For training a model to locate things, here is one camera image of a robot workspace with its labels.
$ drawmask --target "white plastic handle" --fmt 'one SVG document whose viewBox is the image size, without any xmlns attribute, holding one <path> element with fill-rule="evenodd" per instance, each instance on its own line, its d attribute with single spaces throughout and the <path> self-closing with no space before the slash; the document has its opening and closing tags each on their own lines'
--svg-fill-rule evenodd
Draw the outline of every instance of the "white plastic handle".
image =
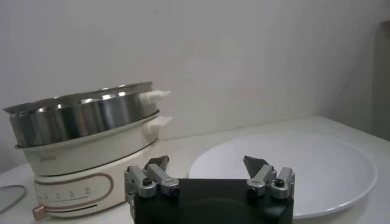
<svg viewBox="0 0 390 224">
<path fill-rule="evenodd" d="M 143 130 L 145 134 L 152 134 L 156 131 L 159 131 L 160 128 L 164 127 L 166 124 L 168 124 L 173 117 L 162 117 L 158 116 L 155 119 L 147 122 L 143 126 Z"/>
<path fill-rule="evenodd" d="M 149 105 L 155 103 L 162 98 L 170 95 L 170 91 L 155 90 L 147 93 L 140 94 L 140 101 L 142 105 Z"/>
</svg>

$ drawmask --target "stainless steel pot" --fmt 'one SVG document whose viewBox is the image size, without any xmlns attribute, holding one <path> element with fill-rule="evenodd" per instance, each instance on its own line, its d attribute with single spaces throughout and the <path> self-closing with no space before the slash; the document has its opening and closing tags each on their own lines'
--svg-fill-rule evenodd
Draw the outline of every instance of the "stainless steel pot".
<svg viewBox="0 0 390 224">
<path fill-rule="evenodd" d="M 10 113 L 18 147 L 35 147 L 93 135 L 155 115 L 158 109 L 147 95 L 152 92 L 152 82 L 143 82 L 4 110 Z"/>
</svg>

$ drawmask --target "table surface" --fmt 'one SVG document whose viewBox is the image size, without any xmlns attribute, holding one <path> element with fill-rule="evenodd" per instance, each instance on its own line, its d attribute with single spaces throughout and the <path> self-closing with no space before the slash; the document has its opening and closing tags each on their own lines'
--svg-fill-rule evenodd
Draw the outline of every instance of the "table surface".
<svg viewBox="0 0 390 224">
<path fill-rule="evenodd" d="M 323 117 L 308 117 L 291 121 L 278 122 L 255 127 L 247 127 L 230 131 L 222 131 L 189 138 L 162 141 L 157 144 L 152 156 L 168 155 L 170 160 L 167 173 L 177 178 L 185 178 L 197 157 L 208 149 L 223 142 L 253 134 L 268 134 L 280 131 L 299 131 L 336 137 L 365 150 L 378 166 L 379 178 L 370 196 L 352 208 L 336 214 L 311 219 L 295 220 L 295 224 L 306 223 L 388 223 L 390 212 L 390 142 L 352 129 L 343 124 Z M 28 164 L 18 166 L 0 174 L 0 186 L 20 184 L 27 188 L 26 196 L 12 209 L 0 215 L 0 223 L 35 223 L 31 209 L 37 205 L 34 193 L 34 174 Z M 79 218 L 60 219 L 46 217 L 40 223 L 133 223 L 129 214 L 129 205 L 120 204 L 93 215 Z"/>
</svg>

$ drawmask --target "metal bracket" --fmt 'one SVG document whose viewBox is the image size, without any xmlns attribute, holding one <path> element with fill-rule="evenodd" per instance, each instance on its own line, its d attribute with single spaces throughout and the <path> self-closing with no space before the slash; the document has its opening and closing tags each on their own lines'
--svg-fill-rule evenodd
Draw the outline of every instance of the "metal bracket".
<svg viewBox="0 0 390 224">
<path fill-rule="evenodd" d="M 270 165 L 263 165 L 260 171 L 252 178 L 246 181 L 248 187 L 248 197 L 255 198 L 266 193 L 266 187 L 276 179 L 276 171 Z"/>
<path fill-rule="evenodd" d="M 165 195 L 176 197 L 180 194 L 179 180 L 170 177 L 158 165 L 150 164 L 146 167 L 146 175 L 161 187 L 161 192 Z"/>
<path fill-rule="evenodd" d="M 156 183 L 148 178 L 138 166 L 129 166 L 125 172 L 126 195 L 138 193 L 140 197 L 156 195 Z"/>
<path fill-rule="evenodd" d="M 289 167 L 283 167 L 278 178 L 271 183 L 271 195 L 274 198 L 286 199 L 294 196 L 295 173 Z"/>
</svg>

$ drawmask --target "white plate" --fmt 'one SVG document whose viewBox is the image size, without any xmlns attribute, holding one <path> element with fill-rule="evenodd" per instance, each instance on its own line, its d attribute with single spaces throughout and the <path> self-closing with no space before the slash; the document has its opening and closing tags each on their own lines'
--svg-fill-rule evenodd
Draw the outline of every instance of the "white plate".
<svg viewBox="0 0 390 224">
<path fill-rule="evenodd" d="M 244 156 L 265 159 L 296 174 L 294 218 L 334 213 L 355 205 L 374 188 L 373 159 L 353 144 L 306 133 L 253 135 L 218 145 L 192 165 L 190 178 L 248 179 Z"/>
</svg>

